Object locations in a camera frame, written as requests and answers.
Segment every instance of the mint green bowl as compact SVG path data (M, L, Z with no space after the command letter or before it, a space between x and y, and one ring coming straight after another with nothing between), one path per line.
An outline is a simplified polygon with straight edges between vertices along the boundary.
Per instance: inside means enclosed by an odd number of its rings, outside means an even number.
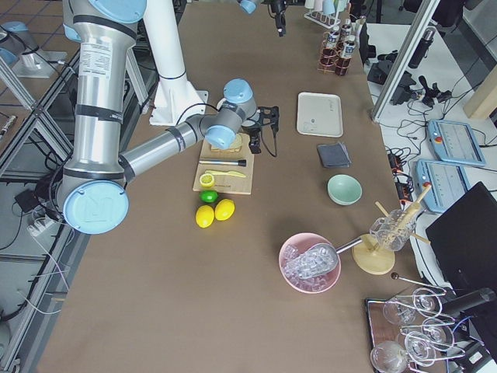
M335 175L328 181L328 195L337 204L355 204L363 195L359 182L348 175Z

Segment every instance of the lemon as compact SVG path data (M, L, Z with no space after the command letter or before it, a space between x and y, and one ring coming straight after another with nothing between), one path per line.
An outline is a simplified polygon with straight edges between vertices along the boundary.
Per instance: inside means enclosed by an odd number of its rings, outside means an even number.
M203 202L212 204L217 199L217 192L215 190L203 190L200 192L200 199Z
M199 181L204 188L212 187L214 185L214 176L209 173L203 173L200 175Z
M217 206L214 215L217 220L228 220L235 212L235 202L233 200L221 200Z
M214 209L211 206L200 206L195 214L196 224L201 228L207 228L214 221Z

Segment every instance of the white pillar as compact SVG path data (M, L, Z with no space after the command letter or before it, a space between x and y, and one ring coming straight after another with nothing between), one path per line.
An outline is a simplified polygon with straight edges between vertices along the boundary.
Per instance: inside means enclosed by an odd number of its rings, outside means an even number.
M172 1L148 0L144 22L160 75L150 123L174 126L187 107L202 103L203 98L186 77ZM195 106L182 118L204 112L205 106Z

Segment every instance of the yellow lemon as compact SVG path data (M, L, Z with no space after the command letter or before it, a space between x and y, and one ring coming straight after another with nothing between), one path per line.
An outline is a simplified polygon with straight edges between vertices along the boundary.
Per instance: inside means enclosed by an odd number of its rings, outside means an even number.
M207 228L214 221L214 209L211 206L200 206L195 214L195 221L201 228Z
M200 185L204 188L212 187L214 185L214 176L209 173L200 175Z
M215 211L215 216L217 220L228 220L235 212L235 202L233 200L221 200Z

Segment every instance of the pink bowl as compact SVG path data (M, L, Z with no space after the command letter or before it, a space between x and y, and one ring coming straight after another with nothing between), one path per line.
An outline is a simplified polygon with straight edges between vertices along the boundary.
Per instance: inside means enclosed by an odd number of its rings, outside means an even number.
M296 235L292 235L284 244L281 246L280 250L280 270L281 274L283 275L283 278L285 281L295 290L298 290L302 293L306 294L317 294L317 293L322 293L323 291L327 291L329 288L331 288L334 284L336 284L336 281L338 281L339 276L340 276L340 270L342 269L342 264L340 262L340 256L339 256L339 262L336 265L335 269L332 270L331 272L328 272L327 274L323 274L319 276L324 280L324 287L321 290L317 291L309 291L306 289L303 289L302 287L299 287L298 284L293 284L290 282L290 280L285 276L285 273L283 271L283 268L287 264L287 259L284 256L284 251L288 246L293 246L297 249L297 256L301 255L302 253L305 253L307 250L309 250L312 246L317 245L318 243L327 243L331 246L333 246L330 241L325 239L324 237L321 237L320 235L316 235L314 233L298 233Z

